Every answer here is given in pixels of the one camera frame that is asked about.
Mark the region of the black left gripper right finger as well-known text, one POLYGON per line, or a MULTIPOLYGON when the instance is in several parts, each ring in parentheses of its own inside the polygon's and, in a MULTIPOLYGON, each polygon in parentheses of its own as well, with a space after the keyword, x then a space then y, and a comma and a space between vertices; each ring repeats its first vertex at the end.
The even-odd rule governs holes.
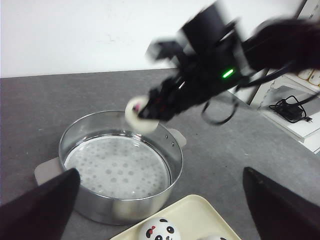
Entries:
POLYGON ((318 240, 320 207, 254 168, 245 167, 242 185, 262 240, 318 240))

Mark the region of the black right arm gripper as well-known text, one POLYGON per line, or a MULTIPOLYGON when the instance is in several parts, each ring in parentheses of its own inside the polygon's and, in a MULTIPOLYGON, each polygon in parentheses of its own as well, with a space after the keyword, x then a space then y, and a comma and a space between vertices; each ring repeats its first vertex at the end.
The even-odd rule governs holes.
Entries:
POLYGON ((157 39, 147 52, 155 61, 168 60, 176 72, 148 93, 139 118, 167 122, 249 76, 249 64, 237 20, 226 21, 219 2, 188 20, 172 39, 157 39))

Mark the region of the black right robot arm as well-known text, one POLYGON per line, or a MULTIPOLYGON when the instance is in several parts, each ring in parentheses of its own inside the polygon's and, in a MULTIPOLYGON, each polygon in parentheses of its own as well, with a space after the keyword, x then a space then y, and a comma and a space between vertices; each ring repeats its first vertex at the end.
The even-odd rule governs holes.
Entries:
MULTIPOLYGON (((225 23, 213 3, 181 28, 186 45, 175 40, 149 46, 154 60, 170 59, 177 73, 149 91, 140 120, 169 121, 230 88, 270 82, 286 73, 320 67, 320 25, 305 19, 272 19, 242 40, 236 21, 225 23)), ((242 172, 246 201, 263 240, 317 240, 320 208, 251 167, 242 172)))

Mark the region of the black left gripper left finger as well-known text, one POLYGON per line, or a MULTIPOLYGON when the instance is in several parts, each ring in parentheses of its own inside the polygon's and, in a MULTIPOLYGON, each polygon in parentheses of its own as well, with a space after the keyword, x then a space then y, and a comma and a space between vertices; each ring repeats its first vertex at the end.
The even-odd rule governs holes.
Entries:
POLYGON ((60 240, 80 188, 72 168, 0 207, 2 240, 60 240))

